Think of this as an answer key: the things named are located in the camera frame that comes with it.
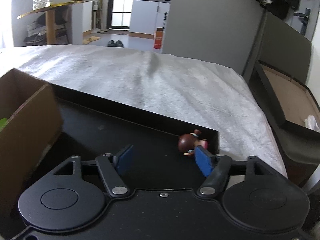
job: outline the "toy figurine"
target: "toy figurine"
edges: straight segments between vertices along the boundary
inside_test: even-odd
[[[194,130],[193,133],[186,133],[179,136],[178,149],[183,155],[193,156],[195,154],[195,148],[201,145],[203,148],[208,148],[208,142],[206,139],[199,140],[198,137],[201,134],[199,130]]]

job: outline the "glass door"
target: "glass door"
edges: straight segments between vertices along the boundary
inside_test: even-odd
[[[109,0],[107,28],[129,29],[132,0]]]

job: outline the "black circular cover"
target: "black circular cover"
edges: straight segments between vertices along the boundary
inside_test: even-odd
[[[309,211],[308,196],[276,176],[253,176],[233,185],[222,205],[241,226],[268,233],[300,227]]]
[[[104,206],[103,192],[76,176],[43,177],[18,201],[27,223],[50,231],[82,226],[97,217]]]

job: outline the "white bedsheet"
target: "white bedsheet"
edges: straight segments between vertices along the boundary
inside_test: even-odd
[[[220,153],[255,155],[286,176],[267,119],[231,68],[134,49],[86,45],[0,50],[0,74],[18,68],[48,82],[218,130]]]

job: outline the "wooden table leg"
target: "wooden table leg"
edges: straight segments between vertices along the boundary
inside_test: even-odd
[[[54,10],[45,12],[45,25],[47,26],[47,45],[56,44],[56,30],[54,28]]]

